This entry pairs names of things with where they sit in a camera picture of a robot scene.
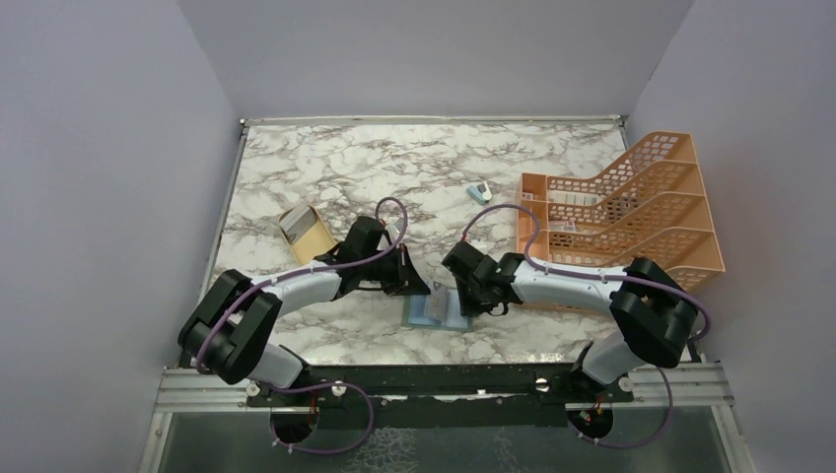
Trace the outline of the silver VIP card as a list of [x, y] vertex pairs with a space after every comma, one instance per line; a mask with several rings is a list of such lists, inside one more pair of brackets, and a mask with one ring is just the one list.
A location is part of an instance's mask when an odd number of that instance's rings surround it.
[[449, 295], [447, 286], [434, 283], [431, 294], [425, 300], [423, 315], [434, 323], [443, 324], [447, 320]]

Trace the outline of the green card holder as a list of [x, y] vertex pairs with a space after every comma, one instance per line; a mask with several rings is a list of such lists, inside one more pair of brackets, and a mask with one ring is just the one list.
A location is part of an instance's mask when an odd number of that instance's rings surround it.
[[449, 287], [449, 304], [447, 320], [443, 324], [434, 323], [423, 315], [424, 303], [428, 296], [409, 297], [404, 304], [401, 325], [412, 328], [430, 330], [445, 330], [455, 332], [471, 332], [473, 322], [469, 317], [461, 314], [457, 289]]

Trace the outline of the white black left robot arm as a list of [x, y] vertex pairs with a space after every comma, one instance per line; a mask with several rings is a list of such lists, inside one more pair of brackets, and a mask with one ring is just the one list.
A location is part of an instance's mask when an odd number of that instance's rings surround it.
[[268, 339], [276, 321], [313, 304], [330, 303], [365, 282], [388, 296], [428, 296], [406, 246], [382, 221], [361, 216], [347, 237], [308, 266], [256, 283], [238, 270], [223, 272], [177, 336], [196, 365], [228, 384], [267, 381], [281, 401], [294, 405], [309, 395], [306, 362]]

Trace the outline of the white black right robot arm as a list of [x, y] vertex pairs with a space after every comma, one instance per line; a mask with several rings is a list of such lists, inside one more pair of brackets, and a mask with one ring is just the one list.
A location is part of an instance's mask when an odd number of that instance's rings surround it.
[[655, 262], [571, 268], [522, 253], [495, 260], [466, 241], [442, 261], [455, 280], [464, 316], [507, 311], [510, 304], [558, 304], [609, 315], [615, 330], [589, 343], [569, 374], [571, 392], [592, 401], [643, 365], [678, 366], [698, 315], [686, 293]]

